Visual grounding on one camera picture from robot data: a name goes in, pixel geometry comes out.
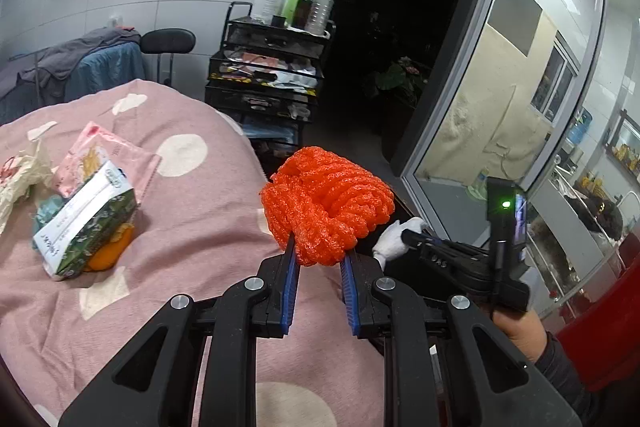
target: aluminum door frame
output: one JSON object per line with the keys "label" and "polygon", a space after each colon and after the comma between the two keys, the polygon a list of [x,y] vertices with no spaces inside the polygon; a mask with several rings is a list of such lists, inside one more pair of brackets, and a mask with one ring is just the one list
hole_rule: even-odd
{"label": "aluminum door frame", "polygon": [[[424,155],[428,151],[431,142],[435,138],[438,129],[444,121],[455,94],[458,92],[460,84],[462,83],[466,73],[466,69],[468,68],[471,58],[475,52],[482,30],[484,29],[484,24],[488,19],[493,2],[494,0],[478,0],[476,3],[476,8],[472,15],[472,22],[463,39],[462,45],[460,46],[458,56],[456,57],[454,65],[449,73],[446,85],[435,105],[430,119],[421,133],[417,146],[402,170],[402,183],[409,192],[414,205],[418,208],[420,215],[431,224],[433,230],[443,239],[448,239],[449,234],[438,218],[436,211],[429,202],[424,191],[420,187],[415,176],[415,172],[417,171]],[[551,158],[553,158],[558,148],[561,146],[562,138],[571,124],[572,116],[574,115],[578,104],[584,99],[584,95],[586,94],[591,78],[593,77],[598,50],[602,45],[605,4],[604,0],[595,0],[594,17],[591,22],[589,41],[580,67],[578,68],[577,79],[565,95],[566,103],[564,104],[564,111],[562,112],[561,118],[554,128],[552,135],[549,140],[547,140],[543,150],[538,155],[538,158],[536,158],[523,178],[521,184],[524,190],[528,191],[530,189],[535,189],[536,184],[539,183],[540,174],[545,171],[545,168],[551,161]],[[485,230],[474,244],[476,246],[481,246],[487,239],[488,230]]]}

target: doorway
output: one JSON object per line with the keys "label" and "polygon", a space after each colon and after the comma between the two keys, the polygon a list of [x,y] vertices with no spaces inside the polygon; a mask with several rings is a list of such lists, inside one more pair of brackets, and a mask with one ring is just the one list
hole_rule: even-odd
{"label": "doorway", "polygon": [[406,196],[389,162],[420,98],[442,81],[433,67],[459,0],[334,1],[337,30],[305,144],[350,158]]}

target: black stool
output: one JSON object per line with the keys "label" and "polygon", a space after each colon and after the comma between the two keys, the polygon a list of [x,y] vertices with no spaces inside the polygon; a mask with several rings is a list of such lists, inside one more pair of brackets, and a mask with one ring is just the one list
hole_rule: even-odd
{"label": "black stool", "polygon": [[145,33],[140,39],[140,51],[145,55],[158,55],[156,82],[160,83],[160,60],[163,53],[171,53],[169,78],[163,84],[171,87],[174,77],[174,54],[191,53],[196,45],[196,35],[181,28],[164,28]]}

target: glass door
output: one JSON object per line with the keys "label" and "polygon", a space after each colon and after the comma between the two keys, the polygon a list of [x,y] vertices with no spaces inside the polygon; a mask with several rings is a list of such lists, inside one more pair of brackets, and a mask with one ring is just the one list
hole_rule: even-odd
{"label": "glass door", "polygon": [[438,235],[482,245],[484,179],[527,190],[538,178],[574,118],[601,17],[602,0],[484,1],[459,83],[405,171]]}

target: black metal cart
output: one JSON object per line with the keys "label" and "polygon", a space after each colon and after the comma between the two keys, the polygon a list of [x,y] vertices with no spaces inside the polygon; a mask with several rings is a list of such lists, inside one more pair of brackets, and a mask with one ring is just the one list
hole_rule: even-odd
{"label": "black metal cart", "polygon": [[[236,6],[248,6],[248,15],[232,19]],[[314,120],[335,25],[318,37],[252,19],[252,7],[238,1],[229,5],[220,50],[209,59],[205,101],[240,123],[258,119],[291,127],[290,139],[252,139],[261,161],[275,156],[278,163],[299,149],[304,126]],[[309,79],[308,86],[284,85],[293,75]]]}

